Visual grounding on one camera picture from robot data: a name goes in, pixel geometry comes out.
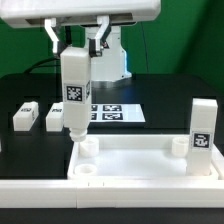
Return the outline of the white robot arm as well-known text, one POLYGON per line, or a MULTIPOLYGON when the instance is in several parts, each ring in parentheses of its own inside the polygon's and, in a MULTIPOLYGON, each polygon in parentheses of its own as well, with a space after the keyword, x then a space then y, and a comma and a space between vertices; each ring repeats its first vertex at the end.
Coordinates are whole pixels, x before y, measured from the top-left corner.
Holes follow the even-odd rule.
POLYGON ((95 86, 131 76, 121 46, 121 27, 153 21, 160 12, 161 0, 0 0, 0 19, 14 28, 43 27, 56 56, 66 48, 57 36, 59 29, 84 26, 95 86))

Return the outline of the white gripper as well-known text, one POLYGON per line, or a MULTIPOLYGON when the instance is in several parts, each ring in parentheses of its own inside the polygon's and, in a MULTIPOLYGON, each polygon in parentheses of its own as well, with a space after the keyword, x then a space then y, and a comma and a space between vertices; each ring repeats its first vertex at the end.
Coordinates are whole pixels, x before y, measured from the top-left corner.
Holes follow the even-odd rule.
POLYGON ((89 40, 89 55, 101 57, 112 24, 155 20, 161 0, 0 0, 0 18, 14 28, 41 27, 50 37, 55 57, 59 37, 55 28, 62 25, 94 25, 99 29, 89 40))

